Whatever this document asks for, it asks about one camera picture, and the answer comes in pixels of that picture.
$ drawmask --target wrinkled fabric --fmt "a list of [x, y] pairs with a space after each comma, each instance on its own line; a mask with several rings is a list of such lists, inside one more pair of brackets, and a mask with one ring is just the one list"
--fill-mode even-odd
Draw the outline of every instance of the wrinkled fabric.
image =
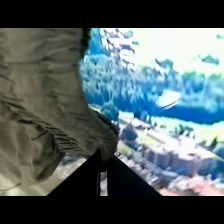
[[65, 153], [103, 160], [117, 137], [89, 109], [79, 76], [80, 28], [0, 28], [0, 170], [14, 183], [48, 178]]

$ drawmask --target screen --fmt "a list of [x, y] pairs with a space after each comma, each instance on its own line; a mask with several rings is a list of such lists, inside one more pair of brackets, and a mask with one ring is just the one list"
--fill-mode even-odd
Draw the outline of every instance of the screen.
[[94, 28], [80, 70], [127, 166], [162, 195], [224, 195], [224, 29]]

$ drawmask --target water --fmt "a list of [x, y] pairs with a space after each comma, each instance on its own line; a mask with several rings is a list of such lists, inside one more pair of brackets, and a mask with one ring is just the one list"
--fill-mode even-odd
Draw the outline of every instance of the water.
[[[123, 134], [121, 154], [130, 156], [144, 146], [140, 151], [145, 160], [151, 153], [150, 162], [158, 168], [166, 163], [164, 171], [178, 174], [181, 169], [179, 179], [185, 182], [199, 173], [222, 179], [222, 36], [224, 29], [93, 29], [90, 49], [81, 63], [83, 88], [90, 106], [118, 122], [121, 132], [132, 123], [125, 133], [136, 133], [137, 138]], [[214, 184], [204, 185], [216, 192]], [[163, 184], [177, 193], [172, 186], [172, 180]], [[155, 188], [164, 190], [158, 183]]]

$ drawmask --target clothing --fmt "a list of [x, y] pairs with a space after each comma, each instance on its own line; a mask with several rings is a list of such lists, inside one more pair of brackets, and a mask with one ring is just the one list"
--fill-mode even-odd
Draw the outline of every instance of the clothing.
[[86, 102], [80, 28], [0, 28], [0, 170], [15, 184], [48, 178], [65, 153], [103, 160], [117, 136]]

